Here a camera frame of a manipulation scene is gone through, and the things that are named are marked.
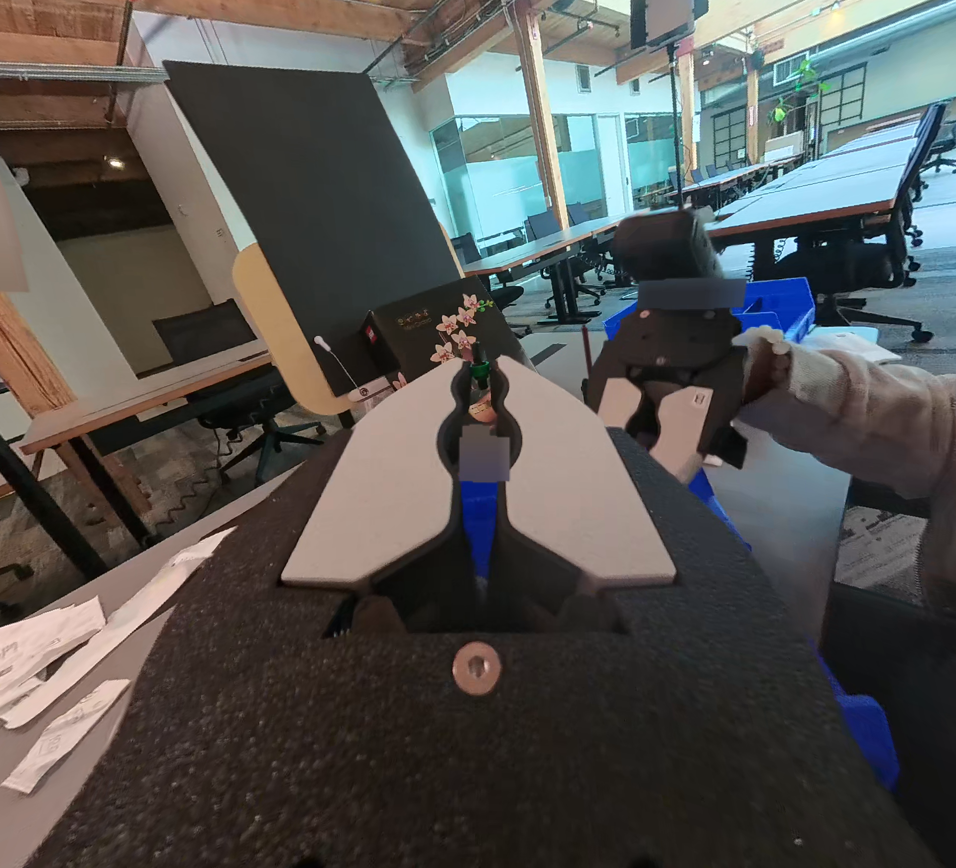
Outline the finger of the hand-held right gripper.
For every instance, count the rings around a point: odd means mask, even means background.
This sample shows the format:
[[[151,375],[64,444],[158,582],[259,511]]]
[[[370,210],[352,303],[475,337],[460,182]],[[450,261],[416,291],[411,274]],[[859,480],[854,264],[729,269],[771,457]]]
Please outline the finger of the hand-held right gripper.
[[[660,430],[650,456],[681,484],[687,485],[704,465],[701,440],[714,391],[682,387],[663,395],[656,408]]]
[[[604,384],[597,414],[606,428],[635,436],[639,433],[635,420],[642,402],[643,391],[639,385],[628,378],[609,378]]]

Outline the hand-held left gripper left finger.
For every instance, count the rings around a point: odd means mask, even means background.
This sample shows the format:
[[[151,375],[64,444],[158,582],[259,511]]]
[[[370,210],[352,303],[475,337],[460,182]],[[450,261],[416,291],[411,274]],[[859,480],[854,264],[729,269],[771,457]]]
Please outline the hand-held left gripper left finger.
[[[442,430],[468,402],[448,361],[358,422],[281,573],[293,587],[360,590],[449,532],[454,484]]]

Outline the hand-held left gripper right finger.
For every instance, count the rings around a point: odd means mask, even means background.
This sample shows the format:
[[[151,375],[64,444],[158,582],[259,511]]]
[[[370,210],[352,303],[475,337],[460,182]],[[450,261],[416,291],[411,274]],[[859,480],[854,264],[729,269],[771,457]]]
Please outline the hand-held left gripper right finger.
[[[521,446],[505,485],[521,536],[591,583],[671,583],[676,567],[604,423],[560,386],[497,359]]]

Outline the blue plastic bin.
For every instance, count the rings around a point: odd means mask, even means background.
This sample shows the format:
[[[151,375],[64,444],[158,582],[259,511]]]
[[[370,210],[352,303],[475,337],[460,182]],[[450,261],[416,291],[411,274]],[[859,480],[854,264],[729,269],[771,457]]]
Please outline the blue plastic bin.
[[[605,336],[624,329],[665,350],[723,350],[748,329],[768,326],[801,341],[816,320],[816,302],[803,277],[747,282],[742,278],[671,277],[643,280],[636,301],[609,317]]]
[[[737,538],[742,539],[716,498],[703,470],[698,471],[687,486],[688,490],[694,493],[714,516],[717,516]],[[463,505],[464,532],[471,547],[476,577],[479,584],[484,587],[496,529],[497,485],[496,483],[462,482],[460,495]],[[831,685],[843,721],[854,741],[880,785],[887,790],[894,790],[900,775],[900,764],[883,708],[869,695],[848,694],[824,659],[819,656],[818,660]]]

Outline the small bottle with green cap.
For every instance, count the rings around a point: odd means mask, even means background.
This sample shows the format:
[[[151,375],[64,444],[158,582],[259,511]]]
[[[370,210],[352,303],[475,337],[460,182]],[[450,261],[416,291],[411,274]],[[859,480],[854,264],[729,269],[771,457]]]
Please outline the small bottle with green cap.
[[[471,354],[468,419],[472,424],[493,432],[496,429],[497,414],[492,399],[490,363],[479,341],[472,343]]]

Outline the person's right forearm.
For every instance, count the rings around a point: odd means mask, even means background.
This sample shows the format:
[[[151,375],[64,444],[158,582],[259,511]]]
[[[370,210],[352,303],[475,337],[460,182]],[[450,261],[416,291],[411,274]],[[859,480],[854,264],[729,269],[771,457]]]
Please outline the person's right forearm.
[[[743,405],[740,417],[746,425],[903,498],[954,500],[953,375],[806,349],[766,326],[747,330],[733,342],[747,350],[762,340],[789,347],[790,379]]]

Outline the person's right hand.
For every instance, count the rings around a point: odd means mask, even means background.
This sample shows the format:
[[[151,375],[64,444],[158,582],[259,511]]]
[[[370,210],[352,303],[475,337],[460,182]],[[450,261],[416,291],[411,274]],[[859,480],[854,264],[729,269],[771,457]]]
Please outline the person's right hand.
[[[790,379],[792,353],[782,343],[759,341],[747,349],[743,404],[749,405],[772,390],[783,388]]]

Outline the black orchid print box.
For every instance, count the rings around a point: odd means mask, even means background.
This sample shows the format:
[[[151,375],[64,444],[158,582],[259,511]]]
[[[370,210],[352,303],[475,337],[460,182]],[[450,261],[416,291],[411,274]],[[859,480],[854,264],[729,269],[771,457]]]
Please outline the black orchid print box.
[[[506,321],[498,294],[465,277],[371,310],[360,334],[380,372],[405,382],[448,361],[477,363],[501,356],[531,367]]]

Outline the long office table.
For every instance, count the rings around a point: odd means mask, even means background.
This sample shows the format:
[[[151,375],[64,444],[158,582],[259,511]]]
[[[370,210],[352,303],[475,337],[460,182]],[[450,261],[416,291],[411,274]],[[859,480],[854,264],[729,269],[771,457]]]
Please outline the long office table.
[[[795,169],[760,193],[725,208],[709,226],[718,252],[752,246],[752,277],[804,277],[812,296],[841,261],[821,249],[829,240],[861,237],[883,244],[915,135],[825,157]]]
[[[511,272],[514,278],[518,278],[521,268],[530,273],[553,268],[550,279],[555,313],[539,321],[538,325],[553,322],[559,325],[587,325],[598,312],[580,311],[572,283],[570,260],[579,254],[583,242],[596,237],[606,242],[622,221],[630,217],[642,217],[650,212],[649,208],[644,208],[620,216],[592,219],[508,252],[465,264],[462,266],[462,273],[465,277],[489,277]]]

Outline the white paper packet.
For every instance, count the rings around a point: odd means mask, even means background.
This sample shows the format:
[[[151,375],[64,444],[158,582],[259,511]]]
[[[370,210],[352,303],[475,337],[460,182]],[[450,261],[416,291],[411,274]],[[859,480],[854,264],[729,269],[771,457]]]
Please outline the white paper packet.
[[[39,687],[50,664],[87,643],[105,623],[101,601],[93,597],[2,627],[1,707]]]
[[[878,344],[878,328],[870,326],[815,326],[800,342],[818,352],[838,351],[876,364],[897,362],[902,357]]]
[[[130,684],[131,681],[126,679],[104,681],[75,707],[55,718],[2,782],[2,788],[31,794],[47,773],[77,747]]]
[[[143,623],[147,623],[210,558],[233,528],[206,537],[171,558],[150,582],[108,618],[104,628],[72,654],[52,677],[13,708],[2,712],[8,730],[29,724],[77,685]]]

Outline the beige rounded partition panel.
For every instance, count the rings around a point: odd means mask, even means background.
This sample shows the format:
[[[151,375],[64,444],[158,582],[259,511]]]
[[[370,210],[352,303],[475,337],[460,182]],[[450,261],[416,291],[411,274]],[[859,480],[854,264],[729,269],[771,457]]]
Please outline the beige rounded partition panel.
[[[236,255],[233,286],[245,316],[265,340],[272,363],[294,400],[319,416],[349,411],[348,397],[334,395],[259,244]]]

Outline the black light stand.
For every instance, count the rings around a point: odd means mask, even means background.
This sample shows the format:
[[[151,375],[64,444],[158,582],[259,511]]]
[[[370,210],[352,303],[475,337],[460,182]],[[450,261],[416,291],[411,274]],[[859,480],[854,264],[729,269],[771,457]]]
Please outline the black light stand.
[[[679,211],[682,211],[685,207],[685,139],[687,135],[692,135],[692,117],[694,112],[692,54],[690,56],[679,55],[679,46],[675,41],[668,43],[666,48],[671,82],[672,113],[674,118],[676,207]]]

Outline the wooden side table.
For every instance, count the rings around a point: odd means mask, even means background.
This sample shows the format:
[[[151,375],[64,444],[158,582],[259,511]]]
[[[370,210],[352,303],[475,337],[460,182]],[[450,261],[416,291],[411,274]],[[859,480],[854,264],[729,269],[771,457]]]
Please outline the wooden side table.
[[[269,349],[264,340],[254,339],[41,413],[31,420],[17,445],[24,456],[48,449],[74,454],[121,525],[144,549],[157,538],[104,464],[104,456],[197,418],[199,407],[165,408],[161,415],[148,421],[139,420],[139,414],[168,406],[193,391],[266,363],[272,363]]]

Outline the wooden pillar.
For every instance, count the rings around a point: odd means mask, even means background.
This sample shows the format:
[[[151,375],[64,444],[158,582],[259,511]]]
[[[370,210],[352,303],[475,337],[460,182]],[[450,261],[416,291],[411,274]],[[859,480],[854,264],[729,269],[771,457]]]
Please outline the wooden pillar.
[[[524,89],[529,105],[532,137],[546,207],[562,230],[570,228],[559,167],[554,119],[548,95],[539,28],[539,14],[531,0],[514,0],[508,8]]]

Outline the green potted plant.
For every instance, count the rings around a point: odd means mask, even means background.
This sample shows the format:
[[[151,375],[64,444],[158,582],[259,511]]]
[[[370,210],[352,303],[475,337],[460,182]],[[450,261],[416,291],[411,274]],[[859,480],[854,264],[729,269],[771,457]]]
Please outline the green potted plant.
[[[819,99],[832,86],[820,78],[819,72],[811,57],[802,58],[794,73],[788,77],[787,84],[791,90],[780,95],[776,104],[768,115],[770,124],[783,124],[795,115],[795,111],[806,105],[810,99]]]

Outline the black backdrop board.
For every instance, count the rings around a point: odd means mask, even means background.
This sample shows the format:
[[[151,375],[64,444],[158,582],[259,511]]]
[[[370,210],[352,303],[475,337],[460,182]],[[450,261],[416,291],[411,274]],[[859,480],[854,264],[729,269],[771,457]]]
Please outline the black backdrop board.
[[[367,314],[459,275],[372,80],[343,71],[163,67],[332,390],[380,376],[360,334]]]

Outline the person's dark trousers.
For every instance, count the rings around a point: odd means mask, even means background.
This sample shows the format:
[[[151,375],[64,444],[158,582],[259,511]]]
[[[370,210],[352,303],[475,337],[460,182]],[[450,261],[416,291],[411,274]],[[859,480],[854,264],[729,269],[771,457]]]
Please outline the person's dark trousers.
[[[849,693],[884,710],[900,764],[893,796],[938,861],[954,866],[954,616],[835,583],[822,654]]]

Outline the studio light panel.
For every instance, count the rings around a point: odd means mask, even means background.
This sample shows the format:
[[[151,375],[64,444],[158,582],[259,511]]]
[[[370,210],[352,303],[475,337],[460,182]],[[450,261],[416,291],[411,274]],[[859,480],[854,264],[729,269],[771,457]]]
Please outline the studio light panel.
[[[630,47],[672,46],[691,36],[709,9],[710,0],[630,0]]]

